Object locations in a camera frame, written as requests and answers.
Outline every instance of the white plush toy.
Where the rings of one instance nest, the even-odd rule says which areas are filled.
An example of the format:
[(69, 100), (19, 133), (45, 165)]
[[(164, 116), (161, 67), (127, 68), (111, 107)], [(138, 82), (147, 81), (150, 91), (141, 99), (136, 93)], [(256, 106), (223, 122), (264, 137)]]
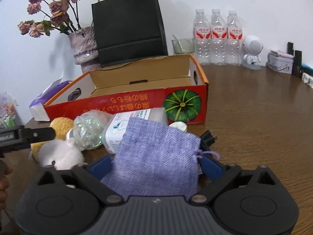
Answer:
[(44, 144), (38, 154), (38, 160), (42, 167), (53, 165), (57, 170), (67, 170), (84, 164), (84, 157), (74, 138), (66, 141), (55, 139)]

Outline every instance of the screw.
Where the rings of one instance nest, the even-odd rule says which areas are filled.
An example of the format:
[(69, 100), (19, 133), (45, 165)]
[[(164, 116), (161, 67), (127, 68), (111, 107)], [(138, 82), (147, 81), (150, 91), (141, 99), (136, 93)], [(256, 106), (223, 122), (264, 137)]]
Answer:
[(122, 198), (116, 194), (112, 194), (112, 195), (109, 195), (107, 198), (106, 198), (106, 201), (109, 202), (109, 203), (118, 203), (122, 200)]
[(206, 202), (207, 197), (201, 194), (196, 194), (191, 197), (191, 200), (196, 203), (203, 203), (203, 202)]

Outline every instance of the plastic water bottle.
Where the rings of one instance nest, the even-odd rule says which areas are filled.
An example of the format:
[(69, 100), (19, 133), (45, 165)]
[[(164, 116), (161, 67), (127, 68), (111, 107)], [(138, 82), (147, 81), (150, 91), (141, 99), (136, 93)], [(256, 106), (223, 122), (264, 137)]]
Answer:
[(195, 57), (201, 65), (209, 64), (211, 62), (211, 28), (203, 9), (196, 9), (196, 17), (193, 21), (193, 35), (195, 40)]
[(212, 9), (211, 33), (211, 61), (213, 64), (225, 65), (227, 63), (225, 52), (227, 28), (225, 21), (221, 17), (220, 9)]
[(228, 63), (232, 65), (241, 65), (243, 57), (243, 38), (242, 26), (237, 17), (236, 11), (228, 11), (227, 30), (228, 43), (227, 55)]

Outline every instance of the yellow plush toy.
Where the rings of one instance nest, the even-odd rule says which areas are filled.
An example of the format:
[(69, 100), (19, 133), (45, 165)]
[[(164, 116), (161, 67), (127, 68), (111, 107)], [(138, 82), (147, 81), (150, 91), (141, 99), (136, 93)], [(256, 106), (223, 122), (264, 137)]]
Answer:
[[(74, 121), (66, 117), (58, 117), (54, 119), (50, 124), (50, 127), (52, 127), (55, 130), (55, 139), (60, 140), (65, 140), (66, 134), (71, 128), (73, 128), (73, 126)], [(32, 156), (37, 162), (40, 148), (47, 142), (49, 141), (31, 144)]]

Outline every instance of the black shopping bag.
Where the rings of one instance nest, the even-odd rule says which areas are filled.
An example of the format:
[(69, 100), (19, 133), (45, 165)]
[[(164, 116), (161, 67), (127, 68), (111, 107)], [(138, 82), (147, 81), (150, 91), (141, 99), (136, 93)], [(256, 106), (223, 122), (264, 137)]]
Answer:
[(158, 0), (104, 0), (92, 14), (103, 67), (168, 55)]

